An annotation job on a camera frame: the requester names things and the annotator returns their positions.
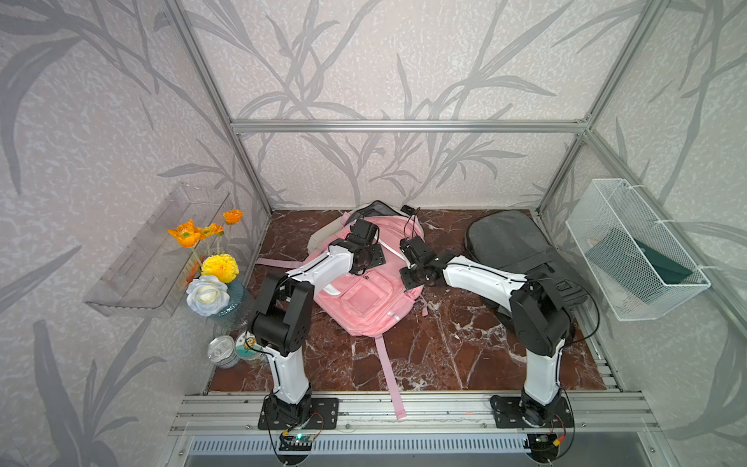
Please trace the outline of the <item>pink backpack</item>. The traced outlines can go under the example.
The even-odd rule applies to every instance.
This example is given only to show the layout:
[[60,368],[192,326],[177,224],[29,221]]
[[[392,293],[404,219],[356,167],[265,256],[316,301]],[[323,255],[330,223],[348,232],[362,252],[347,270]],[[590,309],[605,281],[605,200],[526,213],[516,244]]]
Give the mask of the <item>pink backpack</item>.
[[[379,226],[379,243],[383,248],[385,264],[359,276],[346,274],[336,279],[318,292],[314,305],[319,305],[348,334],[374,339],[395,416],[402,420],[407,413],[383,336],[410,313],[422,292],[421,287],[412,290],[404,288],[400,270],[408,266],[408,262],[400,251],[399,244],[402,239],[422,234],[423,230],[414,214],[405,214],[404,217],[368,217],[363,220]],[[276,274],[294,270],[321,254],[335,239],[346,237],[351,226],[349,224],[324,239],[303,262],[262,258],[260,263],[271,267]]]

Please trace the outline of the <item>grey fabric backpack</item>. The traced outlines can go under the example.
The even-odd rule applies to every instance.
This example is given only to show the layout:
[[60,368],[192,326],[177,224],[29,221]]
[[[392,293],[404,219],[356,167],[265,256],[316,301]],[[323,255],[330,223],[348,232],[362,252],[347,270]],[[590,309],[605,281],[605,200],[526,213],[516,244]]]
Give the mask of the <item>grey fabric backpack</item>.
[[474,221],[465,233],[465,248],[472,260],[497,270],[517,274],[544,272],[571,307],[581,305],[589,297],[589,284],[522,211],[501,211]]

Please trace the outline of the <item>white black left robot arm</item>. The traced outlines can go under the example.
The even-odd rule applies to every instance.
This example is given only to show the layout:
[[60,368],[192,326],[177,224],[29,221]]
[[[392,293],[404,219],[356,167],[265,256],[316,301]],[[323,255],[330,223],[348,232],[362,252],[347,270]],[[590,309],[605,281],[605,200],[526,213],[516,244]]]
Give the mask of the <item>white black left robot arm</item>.
[[359,276],[385,263],[379,227],[358,220],[342,239],[317,257],[276,274],[270,272],[254,303],[249,332],[268,357],[274,390],[268,402],[297,418],[310,409],[311,389],[303,365],[303,343],[310,331],[314,298],[346,274]]

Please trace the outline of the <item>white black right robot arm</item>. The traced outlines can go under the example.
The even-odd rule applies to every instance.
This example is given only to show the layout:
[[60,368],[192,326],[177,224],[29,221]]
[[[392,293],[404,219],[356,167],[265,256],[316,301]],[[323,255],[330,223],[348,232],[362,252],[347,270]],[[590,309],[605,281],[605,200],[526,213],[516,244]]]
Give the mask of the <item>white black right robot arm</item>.
[[572,319],[550,278],[504,272],[464,256],[438,254],[422,237],[403,239],[400,250],[408,262],[400,270],[406,289],[441,281],[507,309],[515,334],[526,350],[523,406],[548,412],[556,405],[560,397],[561,354],[572,337]]

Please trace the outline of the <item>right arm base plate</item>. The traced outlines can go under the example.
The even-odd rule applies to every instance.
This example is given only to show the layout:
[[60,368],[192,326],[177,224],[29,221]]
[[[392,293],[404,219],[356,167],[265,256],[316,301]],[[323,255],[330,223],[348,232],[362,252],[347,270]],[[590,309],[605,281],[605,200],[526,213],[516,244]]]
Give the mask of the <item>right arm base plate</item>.
[[490,407],[497,428],[540,429],[556,423],[574,428],[575,418],[569,401],[561,393],[548,405],[542,405],[524,393],[521,396],[493,395]]

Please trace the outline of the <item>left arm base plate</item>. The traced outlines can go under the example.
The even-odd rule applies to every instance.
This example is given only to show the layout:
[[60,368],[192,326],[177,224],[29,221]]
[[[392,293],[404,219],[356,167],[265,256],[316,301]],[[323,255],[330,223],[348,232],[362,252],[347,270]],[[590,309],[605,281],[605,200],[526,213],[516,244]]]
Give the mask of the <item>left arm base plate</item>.
[[299,404],[288,404],[274,395],[262,406],[260,430],[336,429],[340,414],[338,398],[305,397]]

